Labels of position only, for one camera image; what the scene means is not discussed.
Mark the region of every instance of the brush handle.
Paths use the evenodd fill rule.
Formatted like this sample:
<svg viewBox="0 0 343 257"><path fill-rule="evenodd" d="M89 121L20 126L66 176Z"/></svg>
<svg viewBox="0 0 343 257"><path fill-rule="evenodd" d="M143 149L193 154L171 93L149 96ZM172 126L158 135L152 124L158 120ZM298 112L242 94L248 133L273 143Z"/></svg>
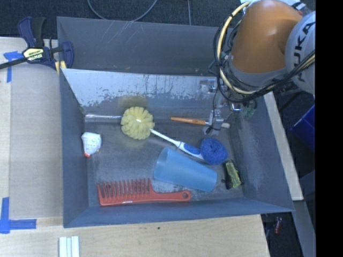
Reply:
<svg viewBox="0 0 343 257"><path fill-rule="evenodd" d="M190 124L206 125L206 121L202 119L184 118L184 117L174 117L172 116L170 120L185 122Z"/></svg>
<svg viewBox="0 0 343 257"><path fill-rule="evenodd" d="M197 157L199 159L204 159L201 152L200 152L200 149L194 147L194 146L191 146L191 145L188 145L187 143L185 142L180 142L180 145L177 146L180 150L183 150L184 152L194 156L194 157Z"/></svg>
<svg viewBox="0 0 343 257"><path fill-rule="evenodd" d="M169 138L169 137L167 137L167 136L165 136L165 135L159 133L158 131L153 130L152 128L150 129L150 131L151 131L153 134L155 134L155 135L157 135L157 136L159 136L159 137L161 137L161 138L163 138L163 139L165 139L165 140L167 140L167 141L173 143L173 144L176 145L180 150L182 150L182 151L184 151L184 152L186 152L186 153L188 153L188 154L190 154L190 155L192 155L192 156L194 156L194 157L197 157L197 158L199 158L199 159L202 159L202 160L204 159L203 156L202 156L202 154L201 154L201 152L200 152L200 149L198 149L198 148L196 148L196 147L194 147L194 146L188 145L188 144L185 143L185 142L173 140L172 138Z"/></svg>

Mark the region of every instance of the blue cup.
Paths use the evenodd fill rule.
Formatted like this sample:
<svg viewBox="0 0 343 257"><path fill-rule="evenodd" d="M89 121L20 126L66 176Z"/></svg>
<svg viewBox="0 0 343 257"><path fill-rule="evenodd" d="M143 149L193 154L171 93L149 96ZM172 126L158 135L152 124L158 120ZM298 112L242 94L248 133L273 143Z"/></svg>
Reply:
<svg viewBox="0 0 343 257"><path fill-rule="evenodd" d="M161 151L154 170L156 180L206 192L213 190L217 177L214 170L168 147Z"/></svg>

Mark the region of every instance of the blue clamp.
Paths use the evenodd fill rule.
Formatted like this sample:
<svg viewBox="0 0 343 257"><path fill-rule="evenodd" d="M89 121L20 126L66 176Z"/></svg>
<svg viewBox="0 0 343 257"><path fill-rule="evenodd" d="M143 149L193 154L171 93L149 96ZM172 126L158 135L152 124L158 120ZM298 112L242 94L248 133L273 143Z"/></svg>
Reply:
<svg viewBox="0 0 343 257"><path fill-rule="evenodd" d="M10 62L15 59L21 59L23 58L23 55L17 51L10 51L10 52L5 52L4 57ZM7 69L7 83L12 81L12 67L9 66Z"/></svg>
<svg viewBox="0 0 343 257"><path fill-rule="evenodd" d="M42 39L42 27L45 21L45 18L32 18L29 16L18 23L20 37L27 43L27 49L23 51L26 62L42 64L56 70L56 59L54 59L53 54L63 51L65 64L70 68L74 61L71 42L62 42L62 46L55 49L51 47L50 42L50 48L45 47Z"/></svg>
<svg viewBox="0 0 343 257"><path fill-rule="evenodd" d="M0 233L9 234L11 230L36 229L37 219L10 220L9 197L2 199Z"/></svg>

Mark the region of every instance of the yellow brush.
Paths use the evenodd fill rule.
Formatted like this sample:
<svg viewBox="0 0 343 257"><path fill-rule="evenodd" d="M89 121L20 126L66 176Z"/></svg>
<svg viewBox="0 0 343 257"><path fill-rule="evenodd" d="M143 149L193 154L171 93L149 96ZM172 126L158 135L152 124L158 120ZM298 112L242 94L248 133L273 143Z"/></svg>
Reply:
<svg viewBox="0 0 343 257"><path fill-rule="evenodd" d="M153 130L153 127L155 127L155 123L152 121L153 117L147 110L141 107L132 107L125 110L124 112L121 120L122 131L127 136L139 140L148 138L150 133L152 132L153 134L173 143L180 150L183 150L184 152L193 155L194 157L200 158L202 160L204 159L200 152L200 149L188 145L185 142L176 141L157 132L156 130Z"/></svg>

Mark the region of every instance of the metal device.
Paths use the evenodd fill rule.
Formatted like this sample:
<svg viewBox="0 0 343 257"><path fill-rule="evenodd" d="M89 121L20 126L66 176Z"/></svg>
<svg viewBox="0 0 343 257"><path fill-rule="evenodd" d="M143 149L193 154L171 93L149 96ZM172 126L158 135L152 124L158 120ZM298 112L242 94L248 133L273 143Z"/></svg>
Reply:
<svg viewBox="0 0 343 257"><path fill-rule="evenodd" d="M245 9L229 34L233 17ZM316 13L279 0L240 5L214 39L218 88L231 103L248 103L277 89L315 94Z"/></svg>

